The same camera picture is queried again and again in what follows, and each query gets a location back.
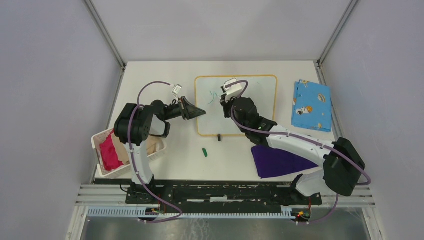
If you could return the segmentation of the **yellow framed whiteboard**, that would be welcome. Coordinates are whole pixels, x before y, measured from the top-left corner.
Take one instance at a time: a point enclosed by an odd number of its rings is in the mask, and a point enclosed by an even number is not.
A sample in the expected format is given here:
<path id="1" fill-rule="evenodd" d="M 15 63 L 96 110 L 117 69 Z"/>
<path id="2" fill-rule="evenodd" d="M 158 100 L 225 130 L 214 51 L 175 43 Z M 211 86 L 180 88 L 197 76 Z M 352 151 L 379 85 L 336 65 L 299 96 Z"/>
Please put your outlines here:
<path id="1" fill-rule="evenodd" d="M 248 81 L 247 90 L 242 95 L 251 98 L 260 116 L 269 120 L 275 118 L 275 105 L 278 79 L 275 75 L 210 75 L 198 76 L 194 80 L 195 106 L 204 110 L 205 115 L 196 118 L 197 133 L 202 137 L 210 136 L 241 136 L 230 118 L 224 117 L 220 104 L 223 86 L 231 79 Z"/>

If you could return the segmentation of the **green marker cap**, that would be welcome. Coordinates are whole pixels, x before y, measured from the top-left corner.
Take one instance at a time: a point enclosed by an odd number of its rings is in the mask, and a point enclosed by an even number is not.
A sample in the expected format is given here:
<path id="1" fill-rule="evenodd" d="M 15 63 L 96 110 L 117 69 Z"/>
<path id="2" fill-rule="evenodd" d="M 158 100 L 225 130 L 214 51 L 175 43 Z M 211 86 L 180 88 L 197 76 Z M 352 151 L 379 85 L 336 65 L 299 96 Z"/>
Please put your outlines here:
<path id="1" fill-rule="evenodd" d="M 202 149 L 203 155 L 207 158 L 208 157 L 208 152 L 205 148 Z"/>

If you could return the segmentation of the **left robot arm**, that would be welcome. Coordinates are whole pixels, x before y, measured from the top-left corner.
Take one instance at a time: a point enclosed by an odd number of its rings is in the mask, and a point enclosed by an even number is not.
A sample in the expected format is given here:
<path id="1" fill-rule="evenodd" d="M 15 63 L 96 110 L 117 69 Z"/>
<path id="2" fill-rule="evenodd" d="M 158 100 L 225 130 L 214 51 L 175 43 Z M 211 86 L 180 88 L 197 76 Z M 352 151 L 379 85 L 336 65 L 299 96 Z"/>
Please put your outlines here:
<path id="1" fill-rule="evenodd" d="M 145 204 L 151 204 L 157 198 L 147 151 L 148 138 L 167 138 L 171 130 L 169 120 L 192 120 L 205 114 L 205 110 L 191 104 L 184 96 L 174 99 L 171 104 L 155 100 L 148 105 L 125 105 L 113 130 L 128 153 L 132 174 L 131 195 L 137 195 Z"/>

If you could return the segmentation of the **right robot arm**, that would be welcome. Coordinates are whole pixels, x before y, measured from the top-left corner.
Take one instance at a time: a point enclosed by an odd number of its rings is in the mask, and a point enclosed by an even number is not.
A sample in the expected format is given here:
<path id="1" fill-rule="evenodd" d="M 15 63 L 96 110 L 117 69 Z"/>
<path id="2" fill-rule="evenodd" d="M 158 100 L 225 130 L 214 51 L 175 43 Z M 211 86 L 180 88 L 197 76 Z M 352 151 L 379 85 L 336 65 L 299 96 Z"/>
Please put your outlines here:
<path id="1" fill-rule="evenodd" d="M 346 138 L 324 141 L 308 135 L 290 132 L 275 121 L 260 116 L 251 98 L 220 97 L 225 118 L 230 118 L 238 129 L 255 145 L 279 149 L 304 158 L 321 169 L 300 174 L 289 189 L 289 199 L 302 204 L 310 196 L 325 190 L 350 197 L 360 178 L 365 176 L 365 162 Z"/>

